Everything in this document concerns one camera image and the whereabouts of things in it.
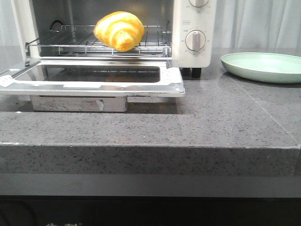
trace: croissant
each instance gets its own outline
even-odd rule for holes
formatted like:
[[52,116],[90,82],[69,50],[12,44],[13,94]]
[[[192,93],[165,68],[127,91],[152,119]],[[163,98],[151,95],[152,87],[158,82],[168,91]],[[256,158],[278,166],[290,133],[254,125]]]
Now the croissant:
[[141,42],[144,34],[142,22],[128,12],[114,12],[102,18],[94,29],[95,37],[104,45],[126,52]]

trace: oven control panel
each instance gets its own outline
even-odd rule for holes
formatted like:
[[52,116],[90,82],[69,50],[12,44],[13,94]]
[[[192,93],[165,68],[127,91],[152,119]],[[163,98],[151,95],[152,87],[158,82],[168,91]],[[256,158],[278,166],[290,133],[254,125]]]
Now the oven control panel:
[[216,0],[176,0],[174,3],[173,58],[179,67],[209,66]]

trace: oven knob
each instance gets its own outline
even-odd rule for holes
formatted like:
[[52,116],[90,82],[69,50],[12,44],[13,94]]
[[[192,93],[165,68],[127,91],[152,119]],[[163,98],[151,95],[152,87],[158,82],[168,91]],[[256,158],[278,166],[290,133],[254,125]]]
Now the oven knob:
[[186,36],[186,46],[190,50],[199,51],[205,45],[205,35],[201,31],[192,31]]
[[194,7],[202,7],[207,4],[208,0],[189,0]]

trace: granite countertop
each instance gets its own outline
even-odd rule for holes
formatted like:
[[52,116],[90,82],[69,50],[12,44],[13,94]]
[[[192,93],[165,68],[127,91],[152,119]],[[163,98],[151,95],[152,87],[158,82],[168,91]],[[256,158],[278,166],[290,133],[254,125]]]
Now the granite countertop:
[[[301,174],[301,84],[249,81],[214,49],[181,98],[129,98],[127,113],[34,112],[0,96],[0,171],[292,176]],[[292,49],[268,51],[300,56]]]

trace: mint green plate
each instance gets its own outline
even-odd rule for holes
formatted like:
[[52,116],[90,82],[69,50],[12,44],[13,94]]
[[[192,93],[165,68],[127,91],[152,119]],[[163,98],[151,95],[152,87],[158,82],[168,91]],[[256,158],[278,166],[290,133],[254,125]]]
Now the mint green plate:
[[275,53],[232,53],[221,57],[234,75],[273,83],[301,82],[301,57]]

